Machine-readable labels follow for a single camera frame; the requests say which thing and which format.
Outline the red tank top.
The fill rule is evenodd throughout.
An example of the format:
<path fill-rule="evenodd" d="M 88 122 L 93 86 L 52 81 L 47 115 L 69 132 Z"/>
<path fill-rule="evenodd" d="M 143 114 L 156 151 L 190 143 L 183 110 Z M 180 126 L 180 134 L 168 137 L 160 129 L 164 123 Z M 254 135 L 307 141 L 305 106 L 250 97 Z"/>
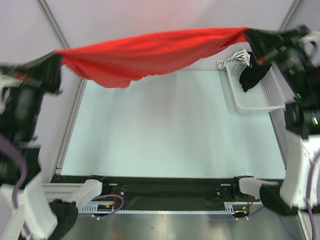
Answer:
<path fill-rule="evenodd" d="M 169 74 L 246 42 L 247 27 L 198 28 L 148 33 L 87 46 L 55 50 L 77 76 L 104 88 Z"/>

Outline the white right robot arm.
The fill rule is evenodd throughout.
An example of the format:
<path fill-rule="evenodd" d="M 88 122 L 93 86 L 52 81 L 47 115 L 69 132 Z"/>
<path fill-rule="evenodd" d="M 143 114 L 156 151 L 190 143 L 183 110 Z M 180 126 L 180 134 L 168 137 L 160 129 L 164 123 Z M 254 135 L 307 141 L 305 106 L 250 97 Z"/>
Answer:
<path fill-rule="evenodd" d="M 250 62 L 239 82 L 244 91 L 255 87 L 275 64 L 294 93 L 285 103 L 288 157 L 282 184 L 262 183 L 257 197 L 281 215 L 299 211 L 317 214 L 320 170 L 320 68 L 312 62 L 320 34 L 305 25 L 277 32 L 248 28 L 243 32 L 251 47 Z M 313 46 L 307 53 L 305 44 Z"/>

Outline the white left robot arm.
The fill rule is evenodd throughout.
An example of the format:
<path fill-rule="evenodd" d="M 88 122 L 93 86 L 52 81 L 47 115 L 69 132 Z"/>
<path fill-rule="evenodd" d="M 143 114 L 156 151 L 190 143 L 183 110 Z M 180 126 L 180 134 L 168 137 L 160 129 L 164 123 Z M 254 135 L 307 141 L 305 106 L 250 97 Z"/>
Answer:
<path fill-rule="evenodd" d="M 44 95 L 60 93 L 61 62 L 62 56 L 51 52 L 27 63 L 0 65 L 0 193 L 12 209 L 4 240 L 60 240 L 86 204 L 111 193 L 107 184 L 88 179 L 67 197 L 46 197 L 40 148 L 30 142 Z"/>

